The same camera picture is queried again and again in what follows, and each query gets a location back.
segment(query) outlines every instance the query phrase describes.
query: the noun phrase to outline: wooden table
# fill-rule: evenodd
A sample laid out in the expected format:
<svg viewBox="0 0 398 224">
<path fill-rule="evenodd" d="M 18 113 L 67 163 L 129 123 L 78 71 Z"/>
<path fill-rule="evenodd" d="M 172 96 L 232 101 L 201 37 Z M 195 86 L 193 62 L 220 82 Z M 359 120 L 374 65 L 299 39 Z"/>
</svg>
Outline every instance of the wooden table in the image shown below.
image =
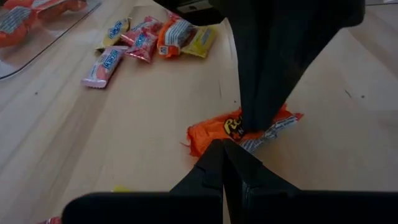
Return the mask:
<svg viewBox="0 0 398 224">
<path fill-rule="evenodd" d="M 106 29 L 149 4 L 104 0 L 0 82 L 1 223 L 45 220 L 115 185 L 169 190 L 196 161 L 180 144 L 186 128 L 239 106 L 228 21 L 206 60 L 127 58 L 106 90 L 82 87 Z M 160 14 L 133 12 L 141 10 Z M 268 168 L 303 189 L 398 190 L 396 10 L 369 7 L 362 25 L 341 30 L 314 61 L 288 100 L 305 117 L 256 152 Z"/>
</svg>

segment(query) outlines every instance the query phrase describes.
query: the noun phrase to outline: candy pile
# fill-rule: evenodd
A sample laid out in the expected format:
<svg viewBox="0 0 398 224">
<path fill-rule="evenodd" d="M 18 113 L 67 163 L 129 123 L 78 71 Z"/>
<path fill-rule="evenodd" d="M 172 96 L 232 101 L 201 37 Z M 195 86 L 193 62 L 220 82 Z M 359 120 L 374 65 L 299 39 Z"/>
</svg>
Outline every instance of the candy pile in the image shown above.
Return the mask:
<svg viewBox="0 0 398 224">
<path fill-rule="evenodd" d="M 262 143 L 275 139 L 282 129 L 295 124 L 303 115 L 287 111 L 284 105 L 272 121 L 267 131 L 247 133 L 243 129 L 242 111 L 217 116 L 207 121 L 194 124 L 187 130 L 191 155 L 200 157 L 214 139 L 230 138 L 248 152 L 253 153 Z"/>
<path fill-rule="evenodd" d="M 8 0 L 4 8 L 9 11 L 0 17 L 0 48 L 20 44 L 37 19 L 49 21 L 86 6 L 86 0 Z"/>
<path fill-rule="evenodd" d="M 152 16 L 131 27 L 131 19 L 116 21 L 96 48 L 101 57 L 82 79 L 84 86 L 105 88 L 122 55 L 151 63 L 155 49 L 161 57 L 178 56 L 181 52 L 207 57 L 216 37 L 214 28 L 195 27 L 168 11 L 165 24 Z"/>
</svg>

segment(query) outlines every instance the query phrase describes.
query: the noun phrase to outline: pink candy wrapper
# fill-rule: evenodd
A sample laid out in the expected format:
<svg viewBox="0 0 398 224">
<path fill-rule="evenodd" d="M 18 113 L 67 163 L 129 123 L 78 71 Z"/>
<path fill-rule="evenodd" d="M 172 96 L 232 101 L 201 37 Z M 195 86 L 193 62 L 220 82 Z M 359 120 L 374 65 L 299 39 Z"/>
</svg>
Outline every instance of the pink candy wrapper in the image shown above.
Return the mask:
<svg viewBox="0 0 398 224">
<path fill-rule="evenodd" d="M 122 59 L 127 47 L 107 47 L 98 61 L 93 65 L 82 84 L 93 88 L 105 88 L 115 68 Z"/>
<path fill-rule="evenodd" d="M 158 32 L 162 28 L 163 23 L 153 18 L 152 16 L 147 16 L 144 19 L 144 22 L 133 27 L 127 33 L 121 36 L 123 42 L 129 44 L 130 46 L 134 45 L 136 39 L 140 36 L 141 33 L 151 33 L 154 36 L 157 36 Z"/>
<path fill-rule="evenodd" d="M 61 224 L 61 218 L 60 217 L 50 218 L 38 224 Z"/>
<path fill-rule="evenodd" d="M 134 45 L 127 49 L 126 55 L 151 62 L 156 48 L 157 36 L 151 33 L 141 32 L 134 41 Z"/>
</svg>

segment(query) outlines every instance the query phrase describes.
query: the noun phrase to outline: orange candy wrapper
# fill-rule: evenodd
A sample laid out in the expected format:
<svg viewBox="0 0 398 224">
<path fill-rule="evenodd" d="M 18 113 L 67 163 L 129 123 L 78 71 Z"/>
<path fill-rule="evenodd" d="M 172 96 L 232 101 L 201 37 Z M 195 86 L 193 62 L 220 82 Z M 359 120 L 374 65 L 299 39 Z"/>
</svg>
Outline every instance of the orange candy wrapper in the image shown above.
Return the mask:
<svg viewBox="0 0 398 224">
<path fill-rule="evenodd" d="M 190 141 L 191 155 L 200 157 L 212 140 L 225 138 L 234 140 L 245 150 L 253 153 L 262 143 L 275 139 L 280 130 L 296 123 L 303 116 L 300 113 L 287 111 L 284 105 L 267 131 L 245 133 L 241 115 L 242 110 L 238 109 L 190 126 L 187 130 L 187 139 Z"/>
<path fill-rule="evenodd" d="M 35 22 L 35 13 L 17 6 L 0 17 L 0 48 L 21 43 Z"/>
<path fill-rule="evenodd" d="M 87 6 L 86 0 L 8 0 L 4 3 L 5 9 L 14 9 L 16 6 L 29 7 L 37 13 L 40 20 L 51 20 L 66 11 L 77 12 Z"/>
<path fill-rule="evenodd" d="M 157 41 L 159 55 L 166 58 L 180 55 L 180 49 L 192 34 L 195 35 L 194 31 L 194 26 L 181 18 L 166 22 Z"/>
</svg>

